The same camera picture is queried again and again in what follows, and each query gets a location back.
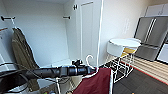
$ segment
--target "cabinet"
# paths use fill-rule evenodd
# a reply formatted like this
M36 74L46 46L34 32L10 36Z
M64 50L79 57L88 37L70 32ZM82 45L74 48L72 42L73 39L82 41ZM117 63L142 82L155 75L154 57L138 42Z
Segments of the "cabinet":
M164 4L148 6L145 17L162 15Z
M145 17L168 16L168 4L148 6Z
M168 4L164 4L161 16L168 16Z

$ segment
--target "refrigerator door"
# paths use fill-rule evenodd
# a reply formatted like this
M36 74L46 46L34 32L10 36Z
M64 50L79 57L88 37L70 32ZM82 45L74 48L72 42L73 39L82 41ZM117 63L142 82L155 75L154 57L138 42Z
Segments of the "refrigerator door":
M143 59L154 61L159 52L159 47L153 47L148 45L141 45L135 53L135 56Z
M140 39L142 43L145 43L150 28L153 24L154 17L142 17L139 20L136 30L135 38Z
M145 44L161 47L168 27L168 17L156 17L148 33Z

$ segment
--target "white cabinet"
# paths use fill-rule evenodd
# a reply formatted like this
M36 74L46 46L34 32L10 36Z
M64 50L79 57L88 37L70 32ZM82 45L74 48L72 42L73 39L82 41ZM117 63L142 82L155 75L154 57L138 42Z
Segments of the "white cabinet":
M168 16L168 4L165 4L163 6L163 10L162 10L161 16Z
M145 17L162 15L164 4L148 6Z
M159 53L157 60L168 63L167 57L168 57L168 44L164 44L160 53Z

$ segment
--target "wooden cabinet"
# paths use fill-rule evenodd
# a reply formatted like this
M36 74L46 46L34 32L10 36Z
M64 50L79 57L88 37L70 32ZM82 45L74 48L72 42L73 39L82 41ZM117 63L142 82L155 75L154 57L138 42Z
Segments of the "wooden cabinet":
M164 4L148 6L145 17L160 16L163 13Z

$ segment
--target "refrigerator handle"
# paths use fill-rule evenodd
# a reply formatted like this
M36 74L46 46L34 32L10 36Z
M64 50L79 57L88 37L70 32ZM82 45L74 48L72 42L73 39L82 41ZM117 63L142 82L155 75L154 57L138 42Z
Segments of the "refrigerator handle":
M150 34L151 34L152 30L153 30L153 26L155 25L155 22L156 22L156 19L154 19L154 21L153 21L153 24L152 24L152 26L151 26L151 29L150 29L150 31L149 31L149 34L148 34L148 36L147 36L147 38L146 38L146 42L147 42L148 39L149 39L149 36L150 36Z
M150 48L150 49L158 49L158 47L152 47L152 46L146 46L146 45L141 45L141 47L146 47L146 48Z
M148 28L148 32L147 32L147 34L146 34L146 36L145 36L145 42L147 41L147 38L148 38L148 35L149 35L150 28L151 28L151 26L152 26L153 20L154 20L154 19L152 19L151 22L150 22L150 25L149 25L149 28Z

